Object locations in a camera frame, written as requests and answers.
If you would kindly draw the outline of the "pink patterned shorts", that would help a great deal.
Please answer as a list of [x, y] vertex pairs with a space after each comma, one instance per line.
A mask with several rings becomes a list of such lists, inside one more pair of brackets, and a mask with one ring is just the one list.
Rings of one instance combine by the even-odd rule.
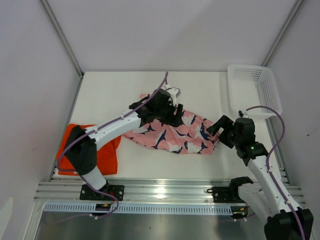
[[219, 134], [211, 135], [207, 128], [213, 122], [191, 111], [182, 110], [182, 125], [173, 127], [154, 120], [122, 136], [152, 150], [166, 150], [174, 154], [211, 155]]

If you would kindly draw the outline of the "orange shorts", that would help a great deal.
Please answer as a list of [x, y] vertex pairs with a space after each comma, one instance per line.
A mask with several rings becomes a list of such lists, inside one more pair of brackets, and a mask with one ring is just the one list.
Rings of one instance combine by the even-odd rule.
[[[62, 143], [56, 154], [56, 160], [58, 160], [60, 155], [62, 154], [64, 147], [67, 143], [67, 139], [71, 133], [71, 130], [75, 126], [76, 124], [71, 123], [66, 127], [65, 133], [62, 138]], [[121, 136], [116, 137], [115, 139], [111, 140], [110, 142], [105, 144], [100, 150], [97, 151], [97, 167], [104, 176], [115, 175], [118, 172], [118, 160], [116, 150], [120, 145], [121, 138]], [[78, 174], [74, 171], [74, 167], [65, 156], [62, 157], [59, 167], [63, 170], [73, 170], [67, 172], [58, 170], [59, 175], [78, 176]]]

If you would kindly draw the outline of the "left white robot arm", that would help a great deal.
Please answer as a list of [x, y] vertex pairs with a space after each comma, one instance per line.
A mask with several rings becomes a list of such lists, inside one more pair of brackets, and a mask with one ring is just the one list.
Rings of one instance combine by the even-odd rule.
[[180, 94], [180, 89], [176, 87], [159, 88], [152, 95], [132, 103], [110, 121], [87, 128], [76, 125], [71, 129], [61, 155], [69, 160], [97, 200], [105, 199], [109, 193], [107, 180], [97, 166], [98, 150], [122, 134], [154, 120], [172, 127], [180, 126], [183, 105], [176, 103]]

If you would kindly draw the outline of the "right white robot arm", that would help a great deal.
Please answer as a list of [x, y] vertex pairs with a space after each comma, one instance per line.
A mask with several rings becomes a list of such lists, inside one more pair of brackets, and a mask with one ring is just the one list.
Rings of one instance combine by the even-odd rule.
[[232, 121], [223, 115], [207, 129], [211, 135], [218, 131], [219, 142], [235, 148], [237, 156], [255, 176], [258, 184], [248, 176], [233, 178], [227, 187], [207, 189], [214, 203], [245, 203], [264, 225], [268, 240], [308, 240], [314, 222], [309, 209], [303, 209], [273, 173], [270, 155], [265, 146], [256, 141], [255, 124], [250, 118]]

